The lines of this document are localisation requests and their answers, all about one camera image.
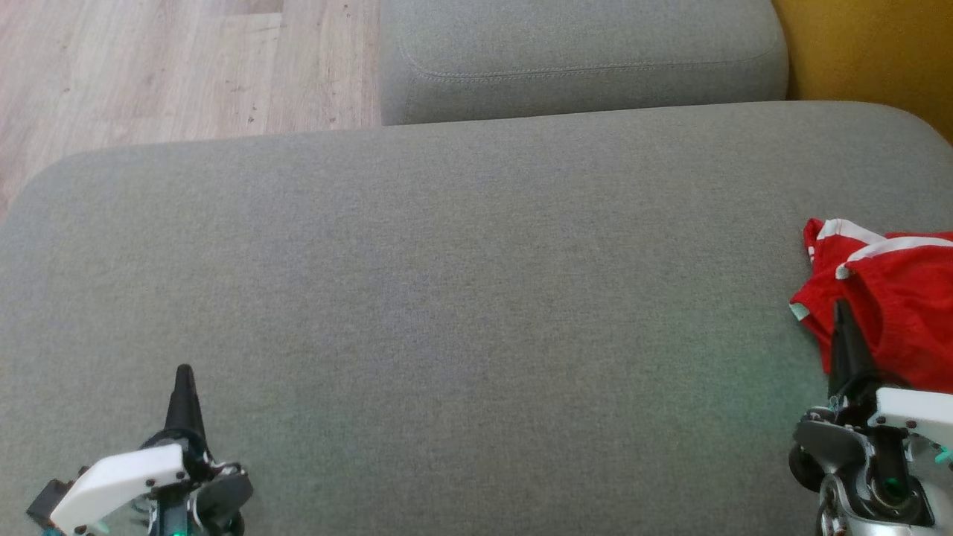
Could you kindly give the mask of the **yellow sofa back cushion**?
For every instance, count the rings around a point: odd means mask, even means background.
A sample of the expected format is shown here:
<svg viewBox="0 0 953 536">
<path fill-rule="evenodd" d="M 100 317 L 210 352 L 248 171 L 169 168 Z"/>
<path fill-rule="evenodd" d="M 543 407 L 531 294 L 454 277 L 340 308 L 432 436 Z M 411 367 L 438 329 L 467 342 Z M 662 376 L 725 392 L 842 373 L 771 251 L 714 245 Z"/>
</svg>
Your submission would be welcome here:
<svg viewBox="0 0 953 536">
<path fill-rule="evenodd" d="M 953 0 L 772 0 L 793 101 L 918 116 L 953 144 Z"/>
</svg>

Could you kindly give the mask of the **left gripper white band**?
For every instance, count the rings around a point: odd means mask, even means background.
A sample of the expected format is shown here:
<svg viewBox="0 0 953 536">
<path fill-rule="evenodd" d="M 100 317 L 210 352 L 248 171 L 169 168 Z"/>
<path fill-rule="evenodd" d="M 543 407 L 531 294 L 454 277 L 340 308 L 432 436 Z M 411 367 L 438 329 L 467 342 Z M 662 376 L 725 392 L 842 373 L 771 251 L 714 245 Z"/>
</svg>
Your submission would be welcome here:
<svg viewBox="0 0 953 536">
<path fill-rule="evenodd" d="M 176 369 L 163 431 L 65 484 L 51 521 L 67 536 L 108 536 L 105 518 L 126 506 L 146 536 L 245 536 L 241 509 L 253 495 L 244 466 L 217 462 L 208 448 L 191 364 Z"/>
</svg>

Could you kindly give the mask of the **large grey sofa seat cushion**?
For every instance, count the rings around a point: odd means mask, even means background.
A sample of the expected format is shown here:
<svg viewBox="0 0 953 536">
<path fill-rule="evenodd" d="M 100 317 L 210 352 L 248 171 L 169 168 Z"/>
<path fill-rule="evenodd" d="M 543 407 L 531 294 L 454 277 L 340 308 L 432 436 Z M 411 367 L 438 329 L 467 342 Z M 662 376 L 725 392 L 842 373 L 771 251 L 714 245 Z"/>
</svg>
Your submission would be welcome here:
<svg viewBox="0 0 953 536">
<path fill-rule="evenodd" d="M 770 102 L 69 156 L 0 226 L 0 536 L 181 363 L 249 536 L 809 536 L 810 217 L 953 230 L 953 146 Z"/>
</svg>

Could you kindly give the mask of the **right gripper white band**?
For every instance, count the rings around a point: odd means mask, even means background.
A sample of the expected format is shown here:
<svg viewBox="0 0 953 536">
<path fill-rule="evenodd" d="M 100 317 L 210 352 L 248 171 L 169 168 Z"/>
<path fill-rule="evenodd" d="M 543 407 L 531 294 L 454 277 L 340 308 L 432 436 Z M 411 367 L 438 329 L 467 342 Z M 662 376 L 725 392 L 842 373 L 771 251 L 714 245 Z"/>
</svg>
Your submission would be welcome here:
<svg viewBox="0 0 953 536">
<path fill-rule="evenodd" d="M 953 464 L 953 395 L 883 386 L 850 303 L 836 301 L 827 407 L 800 418 L 788 458 L 817 523 L 953 523 L 953 491 L 912 471 L 915 441 Z"/>
</svg>

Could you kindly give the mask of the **red and white garment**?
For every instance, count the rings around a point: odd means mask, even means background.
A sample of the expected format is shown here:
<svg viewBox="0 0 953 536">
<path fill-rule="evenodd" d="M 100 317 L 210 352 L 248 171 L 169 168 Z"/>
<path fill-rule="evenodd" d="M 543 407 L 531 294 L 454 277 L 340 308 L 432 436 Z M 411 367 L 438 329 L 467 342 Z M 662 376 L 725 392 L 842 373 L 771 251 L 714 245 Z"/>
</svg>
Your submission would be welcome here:
<svg viewBox="0 0 953 536">
<path fill-rule="evenodd" d="M 847 301 L 878 369 L 953 394 L 953 231 L 876 234 L 845 218 L 810 218 L 812 272 L 789 307 L 832 369 L 837 301 Z"/>
</svg>

